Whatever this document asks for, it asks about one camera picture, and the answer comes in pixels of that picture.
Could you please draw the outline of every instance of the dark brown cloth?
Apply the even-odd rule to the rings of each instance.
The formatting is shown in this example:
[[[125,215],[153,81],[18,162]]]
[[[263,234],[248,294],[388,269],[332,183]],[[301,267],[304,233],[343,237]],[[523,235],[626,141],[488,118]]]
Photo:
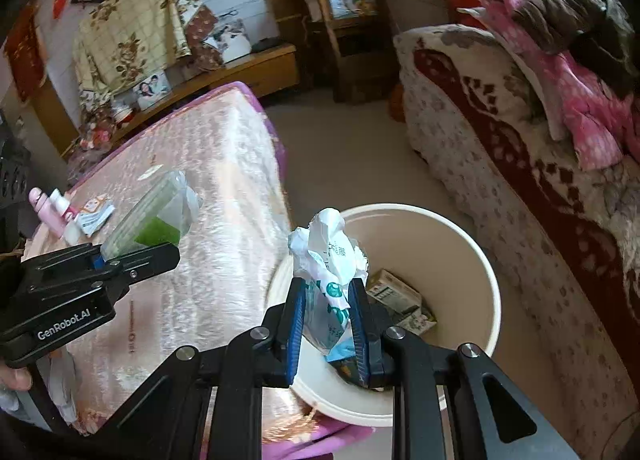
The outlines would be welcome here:
[[[618,0],[527,0],[513,21],[551,55],[569,50],[621,99],[634,90],[634,30]]]

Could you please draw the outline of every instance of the bucket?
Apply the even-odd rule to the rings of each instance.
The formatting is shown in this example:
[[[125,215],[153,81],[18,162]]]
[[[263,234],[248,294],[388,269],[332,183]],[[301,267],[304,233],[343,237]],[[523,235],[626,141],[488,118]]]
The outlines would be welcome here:
[[[369,258],[369,274],[385,268],[420,292],[438,323],[422,338],[455,349],[473,342],[489,356],[500,331],[500,292],[494,272],[471,237],[436,213],[402,204],[372,204],[342,213],[344,233]],[[282,303],[293,275],[287,256],[274,275],[268,306]],[[343,380],[303,338],[293,391],[312,408],[357,426],[393,424],[392,390],[366,390]],[[440,409],[446,408],[442,390]]]

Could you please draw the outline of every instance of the finger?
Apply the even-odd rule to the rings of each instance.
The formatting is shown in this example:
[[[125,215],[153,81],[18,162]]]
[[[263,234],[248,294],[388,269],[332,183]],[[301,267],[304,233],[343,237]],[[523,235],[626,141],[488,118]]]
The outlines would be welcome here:
[[[26,392],[31,389],[31,374],[26,368],[14,370],[5,364],[0,364],[0,380],[12,390]]]

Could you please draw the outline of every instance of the crumpled plastic bag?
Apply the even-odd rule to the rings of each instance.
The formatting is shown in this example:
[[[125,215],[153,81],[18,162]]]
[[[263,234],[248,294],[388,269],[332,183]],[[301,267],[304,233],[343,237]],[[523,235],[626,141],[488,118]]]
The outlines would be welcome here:
[[[303,334],[331,362],[355,355],[348,289],[353,278],[367,281],[369,263],[355,240],[343,232],[336,209],[320,211],[309,228],[289,235],[293,276],[306,283]]]
[[[167,171],[107,237],[102,257],[108,261],[165,242],[178,246],[201,207],[184,173]]]

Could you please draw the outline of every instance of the bed sheet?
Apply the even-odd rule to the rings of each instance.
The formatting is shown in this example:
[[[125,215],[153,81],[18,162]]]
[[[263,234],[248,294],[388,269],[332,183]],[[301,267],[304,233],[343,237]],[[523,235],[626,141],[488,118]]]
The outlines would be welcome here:
[[[234,83],[155,123],[76,185],[73,205],[103,193],[116,205],[94,244],[166,170],[184,170],[204,200],[180,241],[178,267],[133,286],[111,322],[67,345],[79,377],[79,429],[95,431],[177,347],[215,348],[261,323],[271,275],[287,253],[283,166],[284,150],[260,104]],[[49,238],[38,253],[61,245]],[[263,436],[318,430],[308,410],[290,390],[265,389]]]

